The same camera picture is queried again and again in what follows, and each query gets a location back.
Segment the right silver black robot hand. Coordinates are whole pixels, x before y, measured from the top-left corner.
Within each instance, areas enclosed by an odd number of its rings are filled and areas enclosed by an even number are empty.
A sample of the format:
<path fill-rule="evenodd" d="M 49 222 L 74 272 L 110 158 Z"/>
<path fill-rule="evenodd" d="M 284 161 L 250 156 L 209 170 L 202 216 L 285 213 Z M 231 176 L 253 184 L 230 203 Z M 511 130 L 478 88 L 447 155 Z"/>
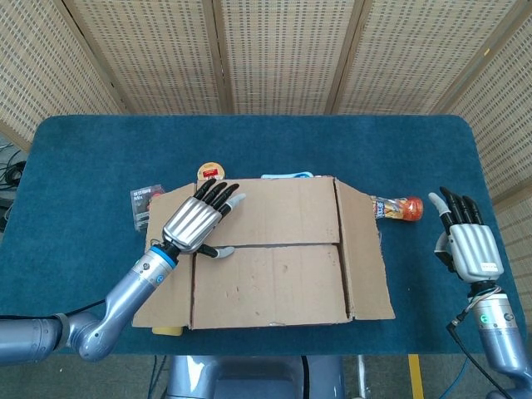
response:
<path fill-rule="evenodd" d="M 484 223 L 477 203 L 440 187 L 428 199 L 436 208 L 444 231 L 434 255 L 466 283 L 495 281 L 504 266 L 491 228 Z"/>

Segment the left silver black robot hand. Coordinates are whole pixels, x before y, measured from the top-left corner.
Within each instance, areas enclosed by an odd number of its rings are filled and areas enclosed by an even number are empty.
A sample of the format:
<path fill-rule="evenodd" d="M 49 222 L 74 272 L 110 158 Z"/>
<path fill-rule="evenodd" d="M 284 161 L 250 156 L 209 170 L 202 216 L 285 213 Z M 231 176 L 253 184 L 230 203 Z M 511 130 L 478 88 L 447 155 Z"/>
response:
<path fill-rule="evenodd" d="M 236 194 L 238 183 L 206 180 L 171 216 L 162 229 L 162 241 L 155 247 L 175 263 L 181 254 L 203 254 L 223 259 L 234 253 L 234 247 L 215 248 L 205 241 L 237 205 L 245 199 Z"/>

